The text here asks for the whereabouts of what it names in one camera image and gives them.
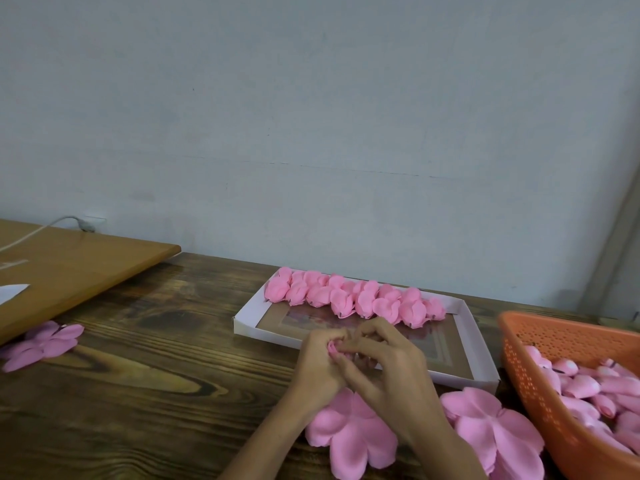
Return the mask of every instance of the light blue wall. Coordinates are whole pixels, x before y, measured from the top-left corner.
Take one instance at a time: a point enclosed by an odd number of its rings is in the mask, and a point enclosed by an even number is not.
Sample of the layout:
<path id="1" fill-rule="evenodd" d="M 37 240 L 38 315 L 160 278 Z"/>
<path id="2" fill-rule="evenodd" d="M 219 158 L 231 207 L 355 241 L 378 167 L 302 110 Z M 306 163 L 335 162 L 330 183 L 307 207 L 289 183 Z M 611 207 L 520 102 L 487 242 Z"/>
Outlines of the light blue wall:
<path id="1" fill-rule="evenodd" d="M 0 0 L 0 216 L 575 306 L 640 0 Z"/>

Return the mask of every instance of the orange basket rim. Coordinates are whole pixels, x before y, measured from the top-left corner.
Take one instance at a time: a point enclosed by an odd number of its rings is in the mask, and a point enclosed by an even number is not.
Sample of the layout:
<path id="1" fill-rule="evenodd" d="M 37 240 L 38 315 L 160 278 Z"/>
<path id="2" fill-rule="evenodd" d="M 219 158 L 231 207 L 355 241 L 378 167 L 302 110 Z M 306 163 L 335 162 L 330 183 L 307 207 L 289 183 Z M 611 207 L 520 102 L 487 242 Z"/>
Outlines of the orange basket rim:
<path id="1" fill-rule="evenodd" d="M 587 328 L 587 329 L 598 330 L 598 331 L 606 330 L 608 333 L 609 332 L 615 333 L 615 334 L 619 333 L 620 335 L 626 335 L 631 337 L 637 337 L 638 334 L 633 331 L 619 330 L 615 328 L 606 328 L 600 325 L 592 325 L 590 323 L 581 323 L 581 322 L 576 322 L 572 320 L 565 320 L 562 318 L 544 317 L 544 316 L 540 316 L 532 313 L 526 313 L 526 312 L 503 312 L 500 314 L 500 316 L 498 316 L 498 325 L 500 326 L 500 329 L 505 335 L 508 335 L 509 338 L 514 341 L 514 343 L 520 346 L 520 350 L 518 351 L 519 355 L 521 355 L 523 357 L 523 360 L 529 364 L 529 368 L 534 370 L 533 373 L 537 375 L 538 382 L 540 382 L 540 384 L 544 384 L 543 387 L 547 387 L 550 392 L 554 393 L 553 394 L 554 397 L 552 399 L 553 405 L 556 409 L 560 411 L 560 414 L 563 416 L 563 418 L 568 419 L 572 427 L 580 431 L 581 436 L 583 436 L 588 443 L 592 444 L 598 449 L 604 450 L 608 455 L 614 457 L 614 459 L 616 460 L 620 460 L 625 463 L 629 463 L 629 462 L 635 463 L 636 466 L 640 468 L 640 456 L 633 458 L 632 455 L 629 455 L 629 453 L 625 453 L 622 450 L 619 450 L 618 448 L 615 448 L 610 444 L 605 443 L 604 441 L 599 439 L 597 436 L 592 435 L 591 432 L 587 429 L 587 427 L 583 426 L 576 418 L 572 416 L 571 412 L 569 412 L 569 409 L 560 400 L 560 396 L 558 394 L 555 394 L 555 391 L 553 391 L 553 389 L 551 389 L 551 386 L 548 385 L 547 378 L 540 371 L 540 368 L 537 366 L 535 362 L 533 362 L 533 359 L 526 352 L 526 350 L 524 350 L 525 344 L 522 342 L 522 340 L 519 337 L 516 336 L 514 331 L 509 327 L 509 324 L 507 323 L 507 320 L 506 320 L 508 319 L 509 316 L 521 316 L 521 317 L 526 317 L 527 319 L 534 319 L 538 321 L 562 322 L 564 324 L 573 325 L 578 328 Z"/>

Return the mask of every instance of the white cardboard box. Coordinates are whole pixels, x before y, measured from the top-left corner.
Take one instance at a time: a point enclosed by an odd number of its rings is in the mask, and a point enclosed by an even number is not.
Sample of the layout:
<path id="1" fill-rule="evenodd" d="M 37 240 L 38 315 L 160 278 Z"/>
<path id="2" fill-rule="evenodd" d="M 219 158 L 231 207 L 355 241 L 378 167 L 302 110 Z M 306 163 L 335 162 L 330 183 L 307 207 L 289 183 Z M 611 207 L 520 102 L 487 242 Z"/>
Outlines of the white cardboard box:
<path id="1" fill-rule="evenodd" d="M 299 349 L 302 343 L 299 339 L 285 337 L 284 335 L 256 328 L 271 306 L 271 302 L 265 301 L 264 299 L 265 286 L 266 283 L 251 297 L 245 306 L 236 313 L 234 317 L 234 333 L 252 339 Z M 476 321 L 465 301 L 460 298 L 453 298 L 452 296 L 428 293 L 427 291 L 422 291 L 421 293 L 423 298 L 437 296 L 441 300 L 447 313 L 453 315 L 473 375 L 473 380 L 471 380 L 442 372 L 429 371 L 433 382 L 456 389 L 477 387 L 495 394 L 498 383 L 500 382 L 500 376 L 495 368 L 491 354 L 489 354 L 489 349 L 484 342 L 484 338 L 482 334 L 480 334 Z"/>

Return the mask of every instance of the hand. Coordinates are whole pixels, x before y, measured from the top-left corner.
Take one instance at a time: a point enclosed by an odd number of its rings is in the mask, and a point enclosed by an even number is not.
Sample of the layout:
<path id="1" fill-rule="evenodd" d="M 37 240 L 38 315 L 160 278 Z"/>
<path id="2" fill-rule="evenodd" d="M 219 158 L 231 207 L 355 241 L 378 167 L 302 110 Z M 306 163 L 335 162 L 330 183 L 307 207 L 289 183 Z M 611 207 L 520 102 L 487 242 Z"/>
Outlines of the hand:
<path id="1" fill-rule="evenodd" d="M 334 357 L 349 386 L 410 446 L 424 443 L 425 434 L 452 433 L 424 354 L 384 318 L 364 322 L 337 350 L 382 364 L 382 384 L 375 385 L 352 361 Z"/>
<path id="2" fill-rule="evenodd" d="M 287 391 L 305 412 L 315 415 L 346 386 L 338 366 L 329 357 L 327 345 L 332 340 L 350 338 L 346 328 L 312 330 L 302 341 L 298 363 Z"/>

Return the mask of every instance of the pink flower pile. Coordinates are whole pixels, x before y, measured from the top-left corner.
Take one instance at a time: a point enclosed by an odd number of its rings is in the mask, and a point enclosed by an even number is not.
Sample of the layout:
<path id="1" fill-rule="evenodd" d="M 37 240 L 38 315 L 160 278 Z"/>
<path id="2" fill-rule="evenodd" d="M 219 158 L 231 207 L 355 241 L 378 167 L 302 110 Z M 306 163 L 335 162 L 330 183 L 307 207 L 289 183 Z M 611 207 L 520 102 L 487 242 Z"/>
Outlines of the pink flower pile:
<path id="1" fill-rule="evenodd" d="M 78 324 L 60 327 L 53 321 L 44 322 L 29 330 L 23 341 L 0 348 L 0 358 L 6 360 L 2 370 L 11 372 L 40 359 L 62 355 L 78 344 L 83 331 L 84 327 Z"/>
<path id="2" fill-rule="evenodd" d="M 533 346 L 525 347 L 572 416 L 611 446 L 640 456 L 640 379 L 612 359 L 596 369 L 571 359 L 555 363 Z M 614 432 L 600 420 L 615 420 Z"/>
<path id="3" fill-rule="evenodd" d="M 339 480 L 358 480 L 367 463 L 386 468 L 396 460 L 396 435 L 348 388 L 316 414 L 305 435 L 311 446 L 329 446 L 331 471 Z"/>
<path id="4" fill-rule="evenodd" d="M 502 407 L 482 389 L 465 387 L 440 396 L 457 434 L 476 452 L 492 480 L 541 480 L 544 440 L 522 414 Z"/>
<path id="5" fill-rule="evenodd" d="M 288 267 L 281 267 L 267 282 L 264 297 L 272 303 L 286 300 L 291 306 L 304 302 L 315 307 L 330 305 L 338 318 L 354 313 L 365 319 L 377 315 L 393 325 L 404 322 L 411 328 L 420 328 L 430 320 L 444 320 L 447 313 L 438 298 L 422 299 L 418 288 L 403 292 L 375 281 L 355 282 L 339 274 L 292 271 Z"/>

